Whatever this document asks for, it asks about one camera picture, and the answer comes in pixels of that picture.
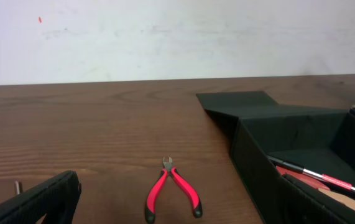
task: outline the wooden table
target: wooden table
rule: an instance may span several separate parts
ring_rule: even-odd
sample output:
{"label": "wooden table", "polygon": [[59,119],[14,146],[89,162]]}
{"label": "wooden table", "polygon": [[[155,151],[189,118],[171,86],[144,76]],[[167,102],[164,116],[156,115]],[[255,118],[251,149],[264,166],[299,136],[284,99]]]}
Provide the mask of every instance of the wooden table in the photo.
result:
{"label": "wooden table", "polygon": [[74,223],[144,223],[163,156],[197,189],[195,220],[168,180],[156,223],[261,223],[229,144],[195,93],[264,90],[279,103],[348,109],[355,75],[0,86],[0,203],[64,170],[82,195]]}

